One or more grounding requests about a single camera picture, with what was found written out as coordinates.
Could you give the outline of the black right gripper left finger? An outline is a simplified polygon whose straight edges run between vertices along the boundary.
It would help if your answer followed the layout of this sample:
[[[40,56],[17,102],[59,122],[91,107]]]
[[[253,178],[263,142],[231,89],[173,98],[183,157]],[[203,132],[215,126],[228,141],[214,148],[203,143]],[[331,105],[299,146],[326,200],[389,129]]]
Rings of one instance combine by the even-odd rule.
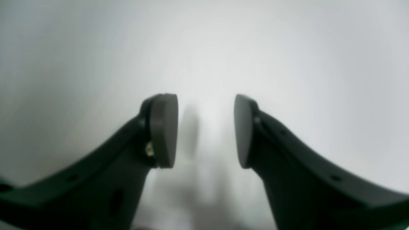
[[[130,230],[151,169],[173,168],[178,97],[157,94],[107,141],[32,185],[1,190],[1,221],[24,230]]]

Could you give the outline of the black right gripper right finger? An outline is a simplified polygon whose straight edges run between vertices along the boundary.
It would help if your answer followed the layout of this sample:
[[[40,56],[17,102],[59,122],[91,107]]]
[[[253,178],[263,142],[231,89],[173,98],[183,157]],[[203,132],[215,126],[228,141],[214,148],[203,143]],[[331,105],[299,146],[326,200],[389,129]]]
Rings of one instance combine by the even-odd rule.
[[[408,195],[326,160],[243,94],[234,127],[240,165],[262,180],[278,230],[408,229]]]

